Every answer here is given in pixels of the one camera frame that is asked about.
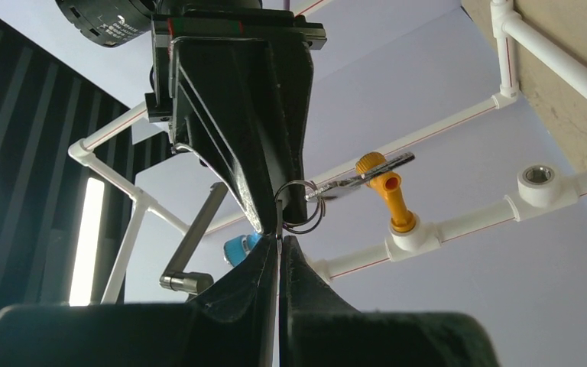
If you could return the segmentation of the small silver key set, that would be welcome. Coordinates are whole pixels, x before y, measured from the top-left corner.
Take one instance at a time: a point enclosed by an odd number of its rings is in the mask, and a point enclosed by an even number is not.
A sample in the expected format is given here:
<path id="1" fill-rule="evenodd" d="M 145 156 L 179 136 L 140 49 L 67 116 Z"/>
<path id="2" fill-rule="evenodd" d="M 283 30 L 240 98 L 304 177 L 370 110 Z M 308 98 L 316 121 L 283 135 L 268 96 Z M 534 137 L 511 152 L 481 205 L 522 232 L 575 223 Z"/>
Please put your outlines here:
<path id="1" fill-rule="evenodd" d="M 307 203 L 316 203 L 316 208 L 309 219 L 305 219 L 301 222 L 287 222 L 284 219 L 278 219 L 278 230 L 286 230 L 290 233 L 297 235 L 302 235 L 313 231 L 315 228 L 319 226 L 319 223 L 326 215 L 326 204 L 329 201 L 337 200 L 339 198 L 347 196 L 348 194 L 353 193 L 356 190 L 359 190 L 363 186 L 368 187 L 367 183 L 373 178 L 376 178 L 389 171 L 394 172 L 395 169 L 410 163 L 415 158 L 416 156 L 414 153 L 404 152 L 390 160 L 386 158 L 386 163 L 380 164 L 377 167 L 372 168 L 369 171 L 366 171 L 364 174 L 358 174 L 355 171 L 355 174 L 351 177 L 341 180 L 331 180 L 330 182 L 324 183 L 322 185 L 317 185 L 310 180 L 294 180 L 289 183 L 286 183 L 276 192 L 274 196 L 276 202 L 280 201 L 280 195 L 282 192 L 284 192 L 285 189 L 292 186 L 303 186 L 306 188 L 306 191 L 304 192 L 304 200 Z M 392 229 L 390 222 L 389 226 L 394 234 L 399 233 L 395 232 Z"/>

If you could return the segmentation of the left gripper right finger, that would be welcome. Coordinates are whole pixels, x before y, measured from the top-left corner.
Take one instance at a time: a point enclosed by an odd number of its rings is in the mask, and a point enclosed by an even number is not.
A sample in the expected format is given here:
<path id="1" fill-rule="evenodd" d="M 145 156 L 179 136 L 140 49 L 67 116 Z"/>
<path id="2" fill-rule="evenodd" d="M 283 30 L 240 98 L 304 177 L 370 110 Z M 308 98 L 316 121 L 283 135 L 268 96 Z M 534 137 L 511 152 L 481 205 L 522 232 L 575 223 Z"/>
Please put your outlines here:
<path id="1" fill-rule="evenodd" d="M 364 312 L 342 299 L 284 237 L 280 269 L 282 366 L 497 366 L 491 338 L 457 312 Z"/>

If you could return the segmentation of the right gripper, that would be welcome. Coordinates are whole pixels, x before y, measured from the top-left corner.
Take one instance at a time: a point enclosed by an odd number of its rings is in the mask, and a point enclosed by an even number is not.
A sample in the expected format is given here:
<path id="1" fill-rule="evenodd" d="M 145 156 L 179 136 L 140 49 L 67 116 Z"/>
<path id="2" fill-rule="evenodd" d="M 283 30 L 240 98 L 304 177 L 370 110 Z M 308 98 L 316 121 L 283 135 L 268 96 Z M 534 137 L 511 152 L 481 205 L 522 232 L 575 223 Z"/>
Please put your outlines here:
<path id="1" fill-rule="evenodd" d="M 311 52 L 325 28 L 260 1 L 152 1 L 148 118 L 228 186 L 256 231 L 277 228 L 274 196 L 304 175 Z"/>

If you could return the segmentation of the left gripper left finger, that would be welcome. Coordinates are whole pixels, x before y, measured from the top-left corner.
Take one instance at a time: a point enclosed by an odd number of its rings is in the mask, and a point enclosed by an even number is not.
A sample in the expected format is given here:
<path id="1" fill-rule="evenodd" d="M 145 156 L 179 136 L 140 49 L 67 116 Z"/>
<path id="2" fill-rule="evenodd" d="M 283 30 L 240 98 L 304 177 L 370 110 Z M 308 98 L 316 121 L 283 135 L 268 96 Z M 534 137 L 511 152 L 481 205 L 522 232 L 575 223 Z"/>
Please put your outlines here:
<path id="1" fill-rule="evenodd" d="M 275 237 L 186 303 L 0 311 L 0 366 L 269 366 Z"/>

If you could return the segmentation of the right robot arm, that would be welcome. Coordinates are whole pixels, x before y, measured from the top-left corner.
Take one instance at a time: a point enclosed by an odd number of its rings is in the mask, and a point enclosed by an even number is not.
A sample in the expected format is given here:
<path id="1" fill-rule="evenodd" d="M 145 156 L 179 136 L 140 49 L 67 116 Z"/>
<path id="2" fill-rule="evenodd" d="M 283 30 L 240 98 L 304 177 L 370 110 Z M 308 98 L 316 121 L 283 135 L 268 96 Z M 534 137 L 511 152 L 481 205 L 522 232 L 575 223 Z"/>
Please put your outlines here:
<path id="1" fill-rule="evenodd" d="M 103 47 L 151 35 L 149 120 L 167 123 L 173 151 L 211 169 L 257 232 L 307 221 L 299 181 L 321 24 L 260 1 L 57 5 Z"/>

